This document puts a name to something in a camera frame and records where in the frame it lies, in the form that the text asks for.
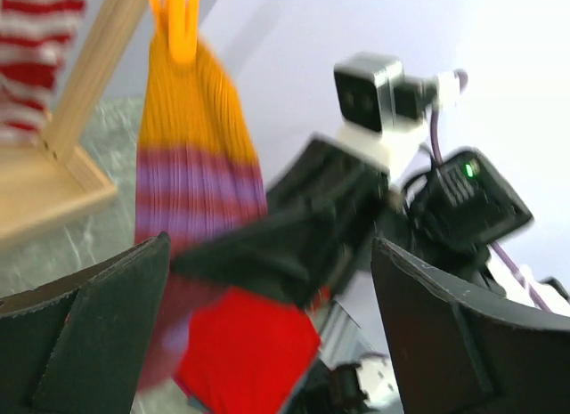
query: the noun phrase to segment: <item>black plastic part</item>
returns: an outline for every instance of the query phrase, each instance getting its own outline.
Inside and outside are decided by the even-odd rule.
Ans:
[[[381,134],[379,89],[372,80],[351,76],[344,72],[334,73],[338,103],[342,116],[349,122]]]
[[[358,363],[345,363],[330,372],[330,398],[341,410],[361,410],[367,395],[360,388],[356,369]]]
[[[244,288],[300,308],[334,278],[370,264],[387,174],[314,138],[267,192],[269,215],[173,259],[189,278]]]
[[[165,233],[0,305],[0,413],[131,410],[168,275]]]
[[[505,296],[486,268],[491,257],[487,247],[478,247],[473,252],[458,253],[430,239],[423,231],[416,230],[403,213],[387,208],[378,221],[378,236],[403,248],[417,258],[440,270],[453,274],[481,288]]]
[[[409,216],[456,252],[487,246],[533,220],[528,207],[478,150],[456,153],[427,176]]]
[[[318,360],[309,371],[305,384],[292,399],[285,414],[337,413],[330,399],[330,371],[321,360]]]
[[[402,118],[426,118],[426,108],[437,96],[437,89],[420,78],[405,77],[394,86],[395,114]]]
[[[558,292],[560,294],[560,296],[562,298],[564,298],[566,301],[570,302],[570,295],[568,295],[566,288],[564,288],[564,285],[562,285],[562,283],[560,283],[560,280],[550,276],[549,278],[541,280],[541,283],[543,283],[544,285],[550,285],[551,287],[553,287],[556,290],[556,292]]]
[[[372,276],[406,414],[567,412],[570,318],[496,296],[387,240],[374,248]]]

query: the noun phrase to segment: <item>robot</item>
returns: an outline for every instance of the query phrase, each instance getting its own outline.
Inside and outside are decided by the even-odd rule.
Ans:
[[[458,100],[467,83],[464,72],[443,73],[430,79],[408,77],[396,57],[358,53],[335,66],[334,78],[345,120],[337,137],[333,140],[315,135],[310,140],[267,192],[269,215],[265,219],[178,256],[172,263],[172,272],[241,287],[306,308],[321,288],[326,287],[333,296],[342,293],[356,270],[371,271],[377,294],[392,300],[394,297],[388,293],[398,292],[403,286],[401,280],[405,279],[390,280],[386,276],[412,275],[403,272],[410,269],[416,271],[412,280],[423,280],[427,285],[425,282],[432,281],[434,276],[418,269],[430,267],[437,278],[443,273],[454,280],[454,285],[459,282],[466,285],[467,289],[463,289],[467,292],[490,295],[495,301],[507,303],[511,310],[529,309],[546,315],[545,320],[551,320],[548,311],[570,312],[566,292],[553,279],[543,286],[550,289],[548,305],[561,306],[558,310],[545,307],[543,310],[547,312],[540,312],[508,300],[513,291],[522,287],[518,282],[505,284],[512,283],[514,278],[508,269],[496,265],[488,246],[526,227],[533,221],[533,215],[482,152],[461,149],[449,158],[441,157],[436,140],[437,114]],[[421,147],[429,135],[431,150]],[[429,155],[430,168],[413,175],[399,191],[394,190],[390,182],[403,173],[418,150]],[[423,186],[414,190],[420,182]],[[440,289],[445,292],[444,284]],[[453,307],[458,303],[457,297],[438,299]],[[407,300],[420,316],[422,306],[417,300],[409,296],[401,299],[397,304],[401,310],[410,310],[403,305]],[[382,317],[391,324],[391,328],[387,327],[390,351],[400,353],[407,343],[397,337],[394,322],[389,320],[397,316],[393,311],[396,303],[392,304],[381,301],[379,296]],[[496,320],[497,314],[486,317]],[[448,321],[450,329],[461,329],[462,316],[458,317]],[[558,325],[560,332],[566,332],[565,327],[570,330],[570,320]],[[518,326],[525,332],[536,330],[520,323]],[[461,347],[459,340],[448,341],[444,330],[439,340],[450,351]],[[541,343],[551,345],[551,335],[541,336]],[[414,372],[406,364],[405,355],[392,355],[394,367],[386,356],[378,355],[335,369],[317,362],[287,412],[557,412],[564,406],[544,400],[523,405],[520,401],[524,398],[511,385],[509,394],[501,394],[501,383],[493,382],[489,372],[493,366],[486,365],[489,369],[485,369],[477,363],[485,354],[469,342],[464,345],[469,350],[455,353],[455,358],[445,363],[451,367],[444,368],[450,383],[454,379],[460,383],[455,386],[455,395],[468,388],[469,397],[464,400],[449,394],[450,402],[442,402],[449,391],[439,389],[436,394],[440,399],[430,401],[426,389],[433,390],[434,386],[414,381]],[[421,357],[423,351],[418,347],[415,350],[416,357]],[[432,360],[431,366],[436,364],[434,356],[426,358]],[[441,355],[435,358],[440,361]],[[465,364],[466,368],[470,365],[475,382],[455,377],[460,374],[453,369],[455,362]],[[392,374],[392,380],[378,383],[370,379],[374,375],[371,371],[379,368]],[[496,377],[507,382],[517,374],[513,365],[505,370],[502,366],[497,368]],[[530,367],[518,373],[534,377],[529,383],[535,383],[538,377]],[[385,407],[382,411],[369,406],[369,394],[377,392],[379,386],[387,386],[390,392],[399,388],[402,404],[395,410]],[[414,394],[422,395],[421,404],[414,402]]]

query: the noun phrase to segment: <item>wooden frame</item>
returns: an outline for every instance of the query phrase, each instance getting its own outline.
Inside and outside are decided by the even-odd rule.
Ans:
[[[148,0],[104,0],[40,145],[0,148],[0,249],[116,197],[78,140],[147,7]]]

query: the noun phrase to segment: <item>camera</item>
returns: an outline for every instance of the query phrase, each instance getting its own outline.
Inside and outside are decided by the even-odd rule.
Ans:
[[[398,58],[374,53],[336,64],[334,78],[345,120],[338,147],[397,178],[428,136],[436,84],[407,77]]]
[[[403,82],[403,65],[394,56],[357,53],[335,65],[340,111],[345,120],[374,134],[394,127],[394,89]]]

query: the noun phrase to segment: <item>striped sock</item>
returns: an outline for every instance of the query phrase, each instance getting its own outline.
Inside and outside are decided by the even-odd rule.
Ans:
[[[201,42],[194,63],[173,62],[159,29],[137,147],[134,242],[166,231],[174,256],[264,214],[264,185],[235,86]],[[169,277],[139,390],[173,375],[191,312],[223,293]]]
[[[1,0],[0,6],[0,142],[27,142],[45,126],[87,0]]]

